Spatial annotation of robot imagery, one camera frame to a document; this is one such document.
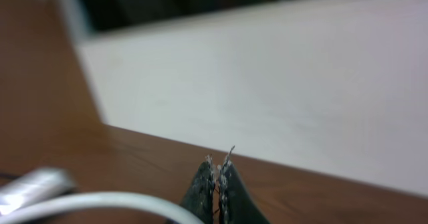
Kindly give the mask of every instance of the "wooden table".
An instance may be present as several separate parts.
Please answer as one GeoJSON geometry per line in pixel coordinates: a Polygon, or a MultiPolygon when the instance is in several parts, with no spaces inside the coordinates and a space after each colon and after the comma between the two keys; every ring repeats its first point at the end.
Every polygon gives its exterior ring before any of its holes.
{"type": "MultiPolygon", "coordinates": [[[[178,203],[207,154],[222,152],[100,122],[52,2],[0,0],[0,172],[70,171],[79,191],[132,191],[178,203]]],[[[234,156],[272,223],[428,223],[428,200],[234,156]]],[[[91,210],[52,223],[162,223],[129,210],[91,210]]]]}

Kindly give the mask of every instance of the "wire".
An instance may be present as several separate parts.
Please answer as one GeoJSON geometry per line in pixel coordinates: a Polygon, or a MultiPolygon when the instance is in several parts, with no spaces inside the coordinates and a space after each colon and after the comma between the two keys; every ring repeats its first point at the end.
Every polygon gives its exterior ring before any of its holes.
{"type": "Polygon", "coordinates": [[[111,207],[147,211],[178,223],[203,224],[194,214],[172,202],[149,195],[125,192],[99,192],[58,197],[2,216],[0,224],[23,223],[68,211],[111,207]]]}

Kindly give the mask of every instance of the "cable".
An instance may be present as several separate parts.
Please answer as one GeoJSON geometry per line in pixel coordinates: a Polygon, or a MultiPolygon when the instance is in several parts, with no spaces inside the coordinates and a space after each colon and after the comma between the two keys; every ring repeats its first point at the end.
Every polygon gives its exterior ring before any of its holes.
{"type": "Polygon", "coordinates": [[[147,211],[183,224],[203,224],[188,210],[163,199],[125,192],[99,192],[59,197],[18,209],[0,217],[0,224],[32,221],[68,211],[121,207],[147,211]]]}

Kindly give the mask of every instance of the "white cable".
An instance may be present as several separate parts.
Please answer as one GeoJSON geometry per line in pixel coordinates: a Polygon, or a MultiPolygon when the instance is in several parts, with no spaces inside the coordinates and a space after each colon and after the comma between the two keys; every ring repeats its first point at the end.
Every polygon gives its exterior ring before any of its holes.
{"type": "Polygon", "coordinates": [[[182,224],[203,224],[194,214],[172,202],[149,195],[125,192],[99,192],[58,197],[1,216],[0,224],[23,223],[68,211],[105,207],[147,211],[182,224]]]}

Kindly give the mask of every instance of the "white surface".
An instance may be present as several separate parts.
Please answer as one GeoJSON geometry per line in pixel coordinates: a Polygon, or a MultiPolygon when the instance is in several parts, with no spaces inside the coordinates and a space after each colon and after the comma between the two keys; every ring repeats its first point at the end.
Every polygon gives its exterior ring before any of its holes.
{"type": "Polygon", "coordinates": [[[107,124],[428,195],[428,0],[292,1],[76,49],[107,124]]]}
{"type": "Polygon", "coordinates": [[[70,211],[93,208],[128,208],[161,215],[177,223],[203,224],[190,211],[169,201],[125,192],[67,195],[31,205],[0,217],[0,224],[18,224],[70,211]]]}

